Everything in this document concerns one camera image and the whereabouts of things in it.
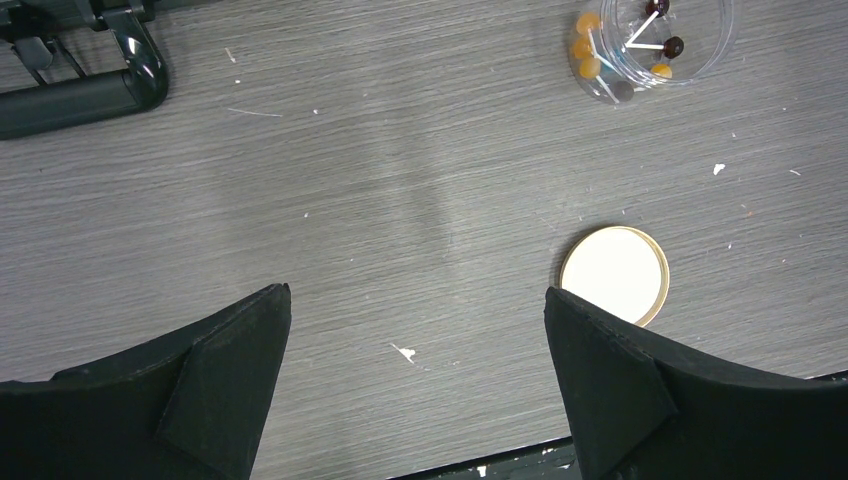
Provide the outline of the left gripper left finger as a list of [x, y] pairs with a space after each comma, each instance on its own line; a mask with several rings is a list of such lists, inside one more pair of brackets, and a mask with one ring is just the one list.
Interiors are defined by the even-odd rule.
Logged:
[[45, 381], [1, 385], [5, 479], [247, 479], [292, 322], [269, 285]]

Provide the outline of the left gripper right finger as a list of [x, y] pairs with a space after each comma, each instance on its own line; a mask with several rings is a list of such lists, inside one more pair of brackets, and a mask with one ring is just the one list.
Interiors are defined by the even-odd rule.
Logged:
[[586, 479], [843, 479], [847, 381], [733, 363], [561, 289], [544, 324]]

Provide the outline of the clear plastic jar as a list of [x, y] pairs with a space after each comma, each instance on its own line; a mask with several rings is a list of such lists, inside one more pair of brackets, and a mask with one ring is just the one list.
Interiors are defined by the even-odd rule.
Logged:
[[734, 0], [585, 1], [565, 42], [572, 74], [612, 107], [683, 88], [729, 54], [741, 8]]

